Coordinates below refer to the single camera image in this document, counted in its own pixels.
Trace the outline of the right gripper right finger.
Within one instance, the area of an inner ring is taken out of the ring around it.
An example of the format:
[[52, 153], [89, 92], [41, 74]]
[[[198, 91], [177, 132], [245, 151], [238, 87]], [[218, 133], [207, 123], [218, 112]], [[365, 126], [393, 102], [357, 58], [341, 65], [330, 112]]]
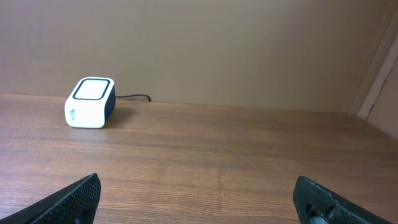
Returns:
[[301, 224], [392, 224], [305, 176], [296, 181], [293, 201]]

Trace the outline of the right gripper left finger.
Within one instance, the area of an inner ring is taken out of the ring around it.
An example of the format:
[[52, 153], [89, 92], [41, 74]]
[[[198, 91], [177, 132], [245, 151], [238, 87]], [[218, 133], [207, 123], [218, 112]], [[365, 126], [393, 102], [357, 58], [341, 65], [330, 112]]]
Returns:
[[25, 209], [1, 219], [2, 224], [93, 224], [101, 182], [88, 175]]

